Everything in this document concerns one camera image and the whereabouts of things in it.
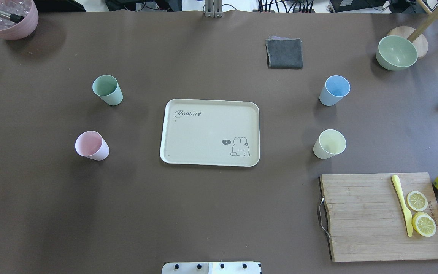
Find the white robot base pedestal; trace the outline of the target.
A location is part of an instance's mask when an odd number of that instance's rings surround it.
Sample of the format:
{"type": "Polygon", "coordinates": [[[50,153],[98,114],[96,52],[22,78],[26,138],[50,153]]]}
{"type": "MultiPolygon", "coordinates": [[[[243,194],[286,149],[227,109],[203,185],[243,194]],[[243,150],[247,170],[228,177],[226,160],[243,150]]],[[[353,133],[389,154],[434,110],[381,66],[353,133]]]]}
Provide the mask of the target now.
{"type": "Polygon", "coordinates": [[[261,274],[260,262],[169,262],[162,267],[162,274],[261,274]]]}

